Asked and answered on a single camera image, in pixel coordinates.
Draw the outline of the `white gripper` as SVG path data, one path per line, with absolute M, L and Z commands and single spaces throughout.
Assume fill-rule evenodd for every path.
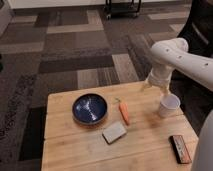
M 171 81 L 173 69 L 166 65 L 153 65 L 152 69 L 142 84 L 141 91 L 148 89 L 152 86 L 157 86 L 161 89 L 161 92 L 164 96 L 170 95 L 168 86 Z

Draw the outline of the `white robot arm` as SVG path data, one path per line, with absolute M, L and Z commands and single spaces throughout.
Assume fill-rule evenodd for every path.
M 150 48 L 152 68 L 144 88 L 156 86 L 168 92 L 172 72 L 178 70 L 213 92 L 213 59 L 189 53 L 188 49 L 184 38 L 155 42 Z M 213 171 L 213 109 L 200 131 L 191 171 Z

